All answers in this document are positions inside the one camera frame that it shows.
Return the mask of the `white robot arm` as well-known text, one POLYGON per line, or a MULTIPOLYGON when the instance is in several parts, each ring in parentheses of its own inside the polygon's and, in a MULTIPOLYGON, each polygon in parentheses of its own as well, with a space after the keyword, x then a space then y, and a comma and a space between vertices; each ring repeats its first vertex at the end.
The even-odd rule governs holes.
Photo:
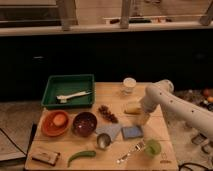
POLYGON ((174 85, 170 80, 149 83, 139 101, 143 113, 153 113, 160 105, 213 141, 213 112, 176 97, 173 91, 174 85))

